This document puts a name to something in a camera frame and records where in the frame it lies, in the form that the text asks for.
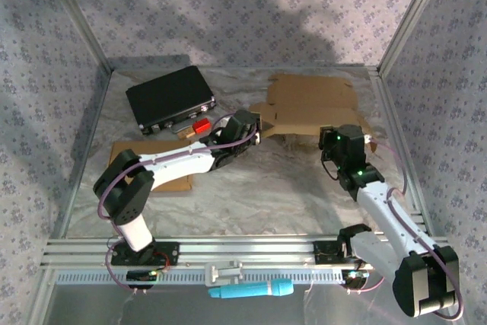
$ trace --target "robotic arm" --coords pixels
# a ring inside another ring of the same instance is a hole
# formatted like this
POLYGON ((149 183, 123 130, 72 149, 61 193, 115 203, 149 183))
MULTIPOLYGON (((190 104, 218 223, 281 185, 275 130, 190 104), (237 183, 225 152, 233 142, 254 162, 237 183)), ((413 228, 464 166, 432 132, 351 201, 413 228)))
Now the robotic arm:
MULTIPOLYGON (((157 243, 142 217, 151 190, 179 177, 225 166, 260 143, 259 131, 259 116, 239 110, 225 127, 187 148, 140 156, 123 151, 94 185, 100 199, 99 216, 112 221, 126 239, 125 252, 137 264, 153 264, 157 243), (127 183, 125 176, 132 181, 127 183), (108 216, 103 216, 102 207, 108 216)), ((336 165, 341 187, 372 215, 389 240, 380 241, 366 225, 344 228, 338 236, 338 253, 333 255, 371 264, 392 283, 399 306, 410 317, 458 303, 458 285, 451 280, 458 284, 457 255, 422 232, 393 198, 382 175, 366 162, 361 128, 322 129, 319 147, 323 164, 332 161, 336 165)))

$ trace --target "cardboard sheet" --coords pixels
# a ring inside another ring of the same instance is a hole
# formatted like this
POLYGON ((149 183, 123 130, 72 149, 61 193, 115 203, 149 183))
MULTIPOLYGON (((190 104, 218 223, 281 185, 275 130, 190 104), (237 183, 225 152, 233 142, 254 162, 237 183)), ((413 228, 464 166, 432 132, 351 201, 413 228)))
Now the cardboard sheet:
POLYGON ((320 135, 321 127, 360 125, 364 133, 372 128, 358 112, 358 98, 345 78, 276 74, 267 90, 266 102, 250 106, 260 113, 262 137, 272 135, 320 135))
MULTIPOLYGON (((156 154, 159 152, 165 152, 174 150, 176 148, 183 148, 188 146, 191 142, 186 141, 116 141, 113 143, 112 151, 110 153, 110 163, 116 156, 124 150, 131 148, 137 155, 141 154, 156 154)), ((191 190, 191 184, 193 183, 193 176, 182 177, 172 180, 170 182, 161 184, 155 187, 152 192, 182 192, 185 190, 191 190)))

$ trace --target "enclosure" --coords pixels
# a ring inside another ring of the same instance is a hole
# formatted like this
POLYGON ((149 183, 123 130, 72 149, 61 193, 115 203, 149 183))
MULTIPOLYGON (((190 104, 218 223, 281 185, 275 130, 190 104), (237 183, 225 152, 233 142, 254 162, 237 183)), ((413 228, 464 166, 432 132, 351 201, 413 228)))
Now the enclosure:
MULTIPOLYGON (((209 301, 198 281, 147 298, 110 281, 100 264, 113 231, 92 186, 115 141, 143 139, 125 90, 187 65, 215 92, 212 120, 265 100, 275 74, 350 80, 359 112, 406 166, 404 207, 460 258, 461 321, 487 323, 487 0, 0 3, 2 323, 442 323, 406 317, 387 284, 347 295, 303 281, 293 296, 240 304, 209 301)), ((401 184, 391 153, 368 158, 401 184)), ((380 230, 326 177, 316 149, 289 137, 200 174, 187 194, 151 196, 145 217, 154 236, 192 248, 188 263, 282 243, 301 262, 313 238, 357 223, 380 230)))

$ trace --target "red object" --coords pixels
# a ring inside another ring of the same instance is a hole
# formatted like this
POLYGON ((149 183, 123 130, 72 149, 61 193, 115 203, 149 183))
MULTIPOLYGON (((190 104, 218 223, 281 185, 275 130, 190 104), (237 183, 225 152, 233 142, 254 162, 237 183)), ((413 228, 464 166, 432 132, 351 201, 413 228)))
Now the red object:
POLYGON ((211 126, 212 124, 210 123, 208 118, 203 118, 200 121, 193 123, 193 130, 196 133, 201 133, 206 131, 207 129, 210 129, 211 126))

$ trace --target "white clamp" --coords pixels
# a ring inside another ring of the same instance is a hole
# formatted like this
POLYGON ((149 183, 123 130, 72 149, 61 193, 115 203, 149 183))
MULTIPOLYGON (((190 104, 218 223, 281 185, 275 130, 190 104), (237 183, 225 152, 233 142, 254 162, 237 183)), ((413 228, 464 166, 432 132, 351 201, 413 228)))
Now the white clamp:
POLYGON ((217 287, 220 285, 236 285, 242 279, 243 264, 238 260, 228 262, 206 263, 205 264, 205 285, 206 287, 217 287))

